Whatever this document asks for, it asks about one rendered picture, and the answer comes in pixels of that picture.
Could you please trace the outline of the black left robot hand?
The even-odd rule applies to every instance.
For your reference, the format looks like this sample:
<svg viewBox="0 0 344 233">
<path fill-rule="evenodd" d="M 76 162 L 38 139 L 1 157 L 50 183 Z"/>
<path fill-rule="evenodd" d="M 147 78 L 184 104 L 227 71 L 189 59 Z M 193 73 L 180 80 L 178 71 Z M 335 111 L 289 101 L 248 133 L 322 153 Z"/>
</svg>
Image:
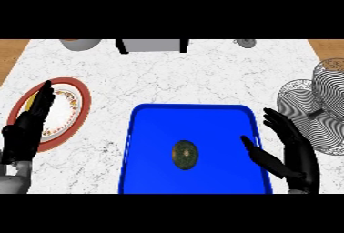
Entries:
<svg viewBox="0 0 344 233">
<path fill-rule="evenodd" d="M 4 149 L 1 163 L 9 165 L 19 161 L 31 161 L 41 139 L 43 125 L 54 100 L 51 81 L 44 82 L 28 111 L 23 111 L 12 125 L 1 130 Z"/>
</svg>

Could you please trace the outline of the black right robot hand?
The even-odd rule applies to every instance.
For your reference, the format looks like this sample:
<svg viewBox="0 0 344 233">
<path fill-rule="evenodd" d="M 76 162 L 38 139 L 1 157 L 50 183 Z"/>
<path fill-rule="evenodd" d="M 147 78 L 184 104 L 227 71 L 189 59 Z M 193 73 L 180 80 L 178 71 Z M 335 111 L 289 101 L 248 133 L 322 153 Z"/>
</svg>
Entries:
<svg viewBox="0 0 344 233">
<path fill-rule="evenodd" d="M 291 189 L 317 194 L 320 190 L 320 169 L 313 146 L 295 124 L 271 108 L 264 110 L 263 123 L 276 132 L 283 144 L 283 160 L 279 160 L 261 148 L 255 147 L 246 136 L 240 136 L 248 156 L 276 177 L 285 178 Z"/>
</svg>

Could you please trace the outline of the blue plastic tray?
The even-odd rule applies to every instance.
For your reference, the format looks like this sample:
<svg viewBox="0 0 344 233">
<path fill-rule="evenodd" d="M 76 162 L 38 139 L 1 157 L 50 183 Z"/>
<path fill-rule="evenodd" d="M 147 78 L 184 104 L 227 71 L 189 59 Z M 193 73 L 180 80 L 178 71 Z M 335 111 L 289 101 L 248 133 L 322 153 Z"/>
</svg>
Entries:
<svg viewBox="0 0 344 233">
<path fill-rule="evenodd" d="M 140 104 L 130 115 L 121 194 L 270 194 L 240 140 L 261 144 L 242 105 Z"/>
</svg>

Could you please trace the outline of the dark green round squash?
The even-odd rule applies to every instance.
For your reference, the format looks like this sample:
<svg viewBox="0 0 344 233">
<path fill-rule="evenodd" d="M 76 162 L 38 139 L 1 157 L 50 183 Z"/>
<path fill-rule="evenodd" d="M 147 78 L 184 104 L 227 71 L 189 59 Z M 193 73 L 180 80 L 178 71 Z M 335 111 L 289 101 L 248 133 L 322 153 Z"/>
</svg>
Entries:
<svg viewBox="0 0 344 233">
<path fill-rule="evenodd" d="M 193 143 L 187 140 L 180 140 L 171 148 L 171 161 L 181 170 L 189 170 L 195 167 L 199 158 L 199 151 Z"/>
</svg>

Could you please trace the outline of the yellow item on plate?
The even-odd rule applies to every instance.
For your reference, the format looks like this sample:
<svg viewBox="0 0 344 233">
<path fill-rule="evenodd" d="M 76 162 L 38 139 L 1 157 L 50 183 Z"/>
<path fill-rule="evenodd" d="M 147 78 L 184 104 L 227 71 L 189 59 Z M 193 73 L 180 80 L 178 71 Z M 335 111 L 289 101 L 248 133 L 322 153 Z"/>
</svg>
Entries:
<svg viewBox="0 0 344 233">
<path fill-rule="evenodd" d="M 35 101 L 35 96 L 37 96 L 37 94 L 32 94 L 32 95 L 29 96 L 28 100 L 26 100 L 25 111 L 28 111 L 29 108 L 31 108 L 31 105 L 32 105 L 32 103 L 34 103 L 34 101 Z"/>
</svg>

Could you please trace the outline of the red-rimmed white patterned plate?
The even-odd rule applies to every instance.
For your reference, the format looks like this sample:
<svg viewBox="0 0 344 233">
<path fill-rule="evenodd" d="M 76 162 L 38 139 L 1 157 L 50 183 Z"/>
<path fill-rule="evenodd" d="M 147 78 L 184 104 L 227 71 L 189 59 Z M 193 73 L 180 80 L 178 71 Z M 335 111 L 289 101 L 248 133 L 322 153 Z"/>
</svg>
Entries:
<svg viewBox="0 0 344 233">
<path fill-rule="evenodd" d="M 74 77 L 51 79 L 54 100 L 45 118 L 38 152 L 60 146 L 82 126 L 91 106 L 91 96 L 85 84 Z"/>
</svg>

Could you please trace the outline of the grey round pot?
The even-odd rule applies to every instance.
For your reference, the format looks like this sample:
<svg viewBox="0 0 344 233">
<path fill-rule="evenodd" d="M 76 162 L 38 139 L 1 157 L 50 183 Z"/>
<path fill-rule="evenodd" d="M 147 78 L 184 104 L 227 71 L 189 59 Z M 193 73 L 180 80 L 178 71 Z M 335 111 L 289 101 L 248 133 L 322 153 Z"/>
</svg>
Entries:
<svg viewBox="0 0 344 233">
<path fill-rule="evenodd" d="M 71 51 L 85 51 L 91 49 L 100 42 L 99 39 L 62 39 L 62 45 Z"/>
</svg>

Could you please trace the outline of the small grey round object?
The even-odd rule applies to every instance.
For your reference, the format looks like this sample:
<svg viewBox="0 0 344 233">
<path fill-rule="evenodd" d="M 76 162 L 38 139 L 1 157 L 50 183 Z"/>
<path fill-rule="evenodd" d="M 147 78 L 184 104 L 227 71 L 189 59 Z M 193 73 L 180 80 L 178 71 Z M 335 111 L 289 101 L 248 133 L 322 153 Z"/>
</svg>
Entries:
<svg viewBox="0 0 344 233">
<path fill-rule="evenodd" d="M 237 39 L 236 44 L 242 48 L 252 48 L 255 46 L 255 44 L 257 44 L 257 40 L 255 39 Z"/>
</svg>

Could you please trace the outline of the grey appliance with black legs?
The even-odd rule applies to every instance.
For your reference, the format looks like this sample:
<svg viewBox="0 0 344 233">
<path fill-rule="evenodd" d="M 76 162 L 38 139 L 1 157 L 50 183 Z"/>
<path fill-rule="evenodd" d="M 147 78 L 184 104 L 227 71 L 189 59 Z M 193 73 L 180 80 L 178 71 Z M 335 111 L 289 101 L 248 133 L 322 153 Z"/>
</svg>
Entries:
<svg viewBox="0 0 344 233">
<path fill-rule="evenodd" d="M 187 51 L 187 39 L 116 39 L 115 47 L 121 54 L 130 52 Z"/>
</svg>

